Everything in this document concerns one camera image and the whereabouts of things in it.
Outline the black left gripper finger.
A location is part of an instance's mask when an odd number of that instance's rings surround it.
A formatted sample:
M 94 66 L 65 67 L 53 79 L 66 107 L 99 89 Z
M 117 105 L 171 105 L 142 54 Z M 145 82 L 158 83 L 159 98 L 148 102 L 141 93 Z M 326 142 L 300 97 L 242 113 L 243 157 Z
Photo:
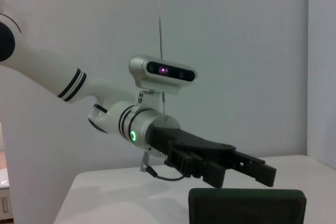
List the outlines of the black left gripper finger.
M 221 188 L 226 168 L 219 165 L 222 150 L 171 144 L 167 164 L 184 177 L 202 178 L 214 188 Z
M 226 162 L 229 168 L 252 177 L 265 186 L 272 187 L 274 185 L 277 170 L 267 165 L 263 159 L 233 151 L 227 155 Z

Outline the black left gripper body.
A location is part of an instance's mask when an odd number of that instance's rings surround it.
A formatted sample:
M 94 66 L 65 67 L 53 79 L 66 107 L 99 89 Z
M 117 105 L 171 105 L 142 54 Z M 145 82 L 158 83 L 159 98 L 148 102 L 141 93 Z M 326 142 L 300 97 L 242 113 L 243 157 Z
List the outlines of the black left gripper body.
M 165 155 L 168 155 L 172 149 L 194 152 L 199 156 L 228 154 L 236 150 L 232 145 L 212 142 L 182 129 L 164 127 L 151 128 L 148 143 Z

